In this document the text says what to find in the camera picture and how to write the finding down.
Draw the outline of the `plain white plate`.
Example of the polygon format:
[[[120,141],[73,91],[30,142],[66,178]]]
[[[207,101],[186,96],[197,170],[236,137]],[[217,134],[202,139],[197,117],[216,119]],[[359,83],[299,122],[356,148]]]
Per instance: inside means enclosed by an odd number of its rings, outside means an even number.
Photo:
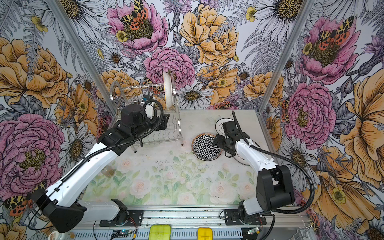
[[[244,140],[236,142],[236,153],[239,158],[245,160],[254,169],[258,168],[263,160],[263,155],[253,149],[253,146],[250,146]]]

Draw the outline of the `chrome wire dish rack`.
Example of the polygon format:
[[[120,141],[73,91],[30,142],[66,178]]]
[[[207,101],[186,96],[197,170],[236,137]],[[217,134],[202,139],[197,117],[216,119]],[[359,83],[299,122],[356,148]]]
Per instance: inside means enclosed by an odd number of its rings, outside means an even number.
[[[139,100],[130,100],[125,95],[125,88],[118,81],[114,81],[110,88],[110,99],[113,101],[116,88],[119,89],[117,113],[111,120],[109,129],[101,137],[107,146],[114,146],[117,154],[131,147],[136,153],[137,146],[144,144],[166,143],[180,141],[183,146],[180,108],[177,101],[175,81],[164,75],[164,82],[160,84],[136,85],[127,87],[128,90],[149,89],[163,87],[165,104],[160,103],[156,96],[139,96]]]

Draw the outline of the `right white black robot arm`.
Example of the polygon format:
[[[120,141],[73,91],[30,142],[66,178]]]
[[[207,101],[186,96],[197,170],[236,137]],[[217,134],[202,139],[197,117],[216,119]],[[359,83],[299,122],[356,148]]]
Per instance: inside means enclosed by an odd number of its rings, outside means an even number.
[[[225,118],[216,123],[218,134],[213,146],[219,147],[229,157],[238,157],[252,167],[257,174],[256,192],[253,197],[241,201],[235,220],[250,224],[255,218],[269,211],[293,204],[295,201],[290,171],[279,166],[273,158],[256,145],[232,119]]]

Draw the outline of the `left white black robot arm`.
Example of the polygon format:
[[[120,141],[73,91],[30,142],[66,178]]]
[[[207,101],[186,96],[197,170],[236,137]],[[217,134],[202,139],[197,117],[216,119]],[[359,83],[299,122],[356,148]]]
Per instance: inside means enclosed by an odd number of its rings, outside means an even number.
[[[31,199],[60,234],[86,222],[107,221],[123,226],[129,213],[121,201],[86,203],[79,201],[78,197],[126,148],[154,131],[165,130],[168,119],[162,104],[154,99],[146,100],[142,105],[123,107],[120,120],[99,138],[90,152],[55,184],[46,190],[34,191]]]

